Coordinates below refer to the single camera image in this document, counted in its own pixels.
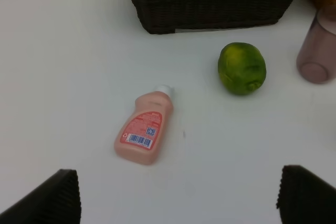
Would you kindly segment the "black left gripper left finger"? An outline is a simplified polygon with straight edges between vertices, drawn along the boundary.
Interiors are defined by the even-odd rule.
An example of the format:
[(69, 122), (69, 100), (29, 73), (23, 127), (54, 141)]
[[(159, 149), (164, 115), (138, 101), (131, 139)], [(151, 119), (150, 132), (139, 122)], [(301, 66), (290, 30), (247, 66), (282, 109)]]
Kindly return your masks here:
[(1, 213), (1, 223), (80, 223), (78, 174), (60, 169)]

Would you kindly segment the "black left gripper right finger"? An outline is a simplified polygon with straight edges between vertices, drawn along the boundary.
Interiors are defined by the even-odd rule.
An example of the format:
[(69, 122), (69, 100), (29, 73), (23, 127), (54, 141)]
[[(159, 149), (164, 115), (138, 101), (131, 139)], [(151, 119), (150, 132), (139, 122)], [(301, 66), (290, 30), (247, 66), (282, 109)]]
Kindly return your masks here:
[(276, 208), (282, 223), (335, 223), (335, 187), (300, 165), (286, 165)]

